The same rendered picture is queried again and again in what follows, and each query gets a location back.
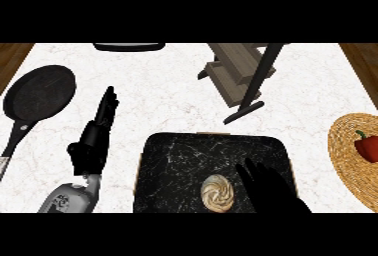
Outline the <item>black frying pan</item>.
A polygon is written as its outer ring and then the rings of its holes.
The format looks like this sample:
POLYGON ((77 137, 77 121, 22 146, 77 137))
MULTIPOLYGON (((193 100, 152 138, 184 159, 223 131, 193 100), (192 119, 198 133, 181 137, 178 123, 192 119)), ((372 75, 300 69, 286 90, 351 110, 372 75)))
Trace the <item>black frying pan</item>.
POLYGON ((3 111, 13 120, 4 151, 0 155, 3 179, 16 145, 37 122, 54 116, 75 93, 75 75, 62 65, 47 65, 29 71, 13 83, 3 100, 3 111))

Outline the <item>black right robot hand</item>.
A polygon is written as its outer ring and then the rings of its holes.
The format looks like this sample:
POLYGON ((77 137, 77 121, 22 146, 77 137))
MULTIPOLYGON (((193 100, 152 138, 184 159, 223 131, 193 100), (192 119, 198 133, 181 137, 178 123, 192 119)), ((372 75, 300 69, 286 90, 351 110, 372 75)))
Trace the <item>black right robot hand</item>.
POLYGON ((236 165, 236 172, 257 213, 311 213, 273 168, 267 168, 261 163, 254 163, 246 158, 245 165, 236 165))

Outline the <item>red bell pepper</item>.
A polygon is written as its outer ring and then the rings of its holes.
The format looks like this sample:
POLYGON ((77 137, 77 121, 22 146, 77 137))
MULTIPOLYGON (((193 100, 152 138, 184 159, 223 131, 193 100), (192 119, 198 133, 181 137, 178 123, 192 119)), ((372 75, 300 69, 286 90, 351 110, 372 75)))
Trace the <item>red bell pepper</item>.
POLYGON ((378 136, 367 137, 360 130, 357 130, 356 133, 360 136, 360 139, 354 141, 356 150, 367 162, 376 163, 378 162, 378 136))

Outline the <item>woven wicker placemat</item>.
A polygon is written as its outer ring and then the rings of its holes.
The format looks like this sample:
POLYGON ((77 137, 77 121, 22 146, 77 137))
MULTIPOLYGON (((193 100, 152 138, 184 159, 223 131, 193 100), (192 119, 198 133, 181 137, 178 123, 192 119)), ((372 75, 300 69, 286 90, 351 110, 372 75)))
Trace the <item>woven wicker placemat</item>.
POLYGON ((328 131, 328 153, 334 169, 351 194, 378 213, 378 162, 359 154, 354 142, 378 137, 378 116, 350 113, 341 116, 328 131))

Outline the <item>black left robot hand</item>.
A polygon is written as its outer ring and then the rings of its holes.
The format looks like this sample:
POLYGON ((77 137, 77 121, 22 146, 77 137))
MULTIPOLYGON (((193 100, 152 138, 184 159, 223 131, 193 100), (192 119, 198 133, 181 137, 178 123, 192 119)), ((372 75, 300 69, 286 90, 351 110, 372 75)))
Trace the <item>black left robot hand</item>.
POLYGON ((97 107, 94 119, 88 121, 80 141, 68 145, 66 152, 71 156, 75 176, 102 174, 106 164, 109 135, 119 101, 114 87, 106 88, 97 107))

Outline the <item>beige swirl cupcake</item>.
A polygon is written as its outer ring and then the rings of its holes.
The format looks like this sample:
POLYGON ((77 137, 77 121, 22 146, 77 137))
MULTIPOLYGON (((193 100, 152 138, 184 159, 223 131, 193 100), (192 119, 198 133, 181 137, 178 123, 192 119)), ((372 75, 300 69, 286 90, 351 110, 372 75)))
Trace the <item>beige swirl cupcake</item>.
POLYGON ((201 200, 210 211, 224 213, 230 210, 235 201, 235 192, 232 183, 223 175, 214 174, 204 180, 201 200))

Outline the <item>black marble tray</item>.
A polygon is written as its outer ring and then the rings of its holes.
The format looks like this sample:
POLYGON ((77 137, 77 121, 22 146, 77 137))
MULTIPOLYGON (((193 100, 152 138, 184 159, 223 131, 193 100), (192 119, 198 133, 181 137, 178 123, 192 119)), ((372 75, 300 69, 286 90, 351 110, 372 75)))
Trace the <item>black marble tray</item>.
POLYGON ((205 213, 201 187, 220 174, 232 184, 232 213, 251 213, 252 204, 235 166, 246 160, 273 168, 295 186, 286 149, 267 136, 156 133, 149 136, 134 192, 136 213, 205 213))

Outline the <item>grey tiered basket stand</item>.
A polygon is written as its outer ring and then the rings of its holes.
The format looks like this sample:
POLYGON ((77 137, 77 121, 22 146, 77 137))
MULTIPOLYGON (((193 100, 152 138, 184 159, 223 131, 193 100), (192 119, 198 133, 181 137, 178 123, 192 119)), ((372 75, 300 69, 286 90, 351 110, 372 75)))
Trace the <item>grey tiered basket stand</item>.
POLYGON ((224 119, 229 124, 264 106, 260 87, 273 75, 273 63, 283 43, 210 43, 214 61, 205 64, 198 79, 208 77, 229 107, 238 111, 224 119))

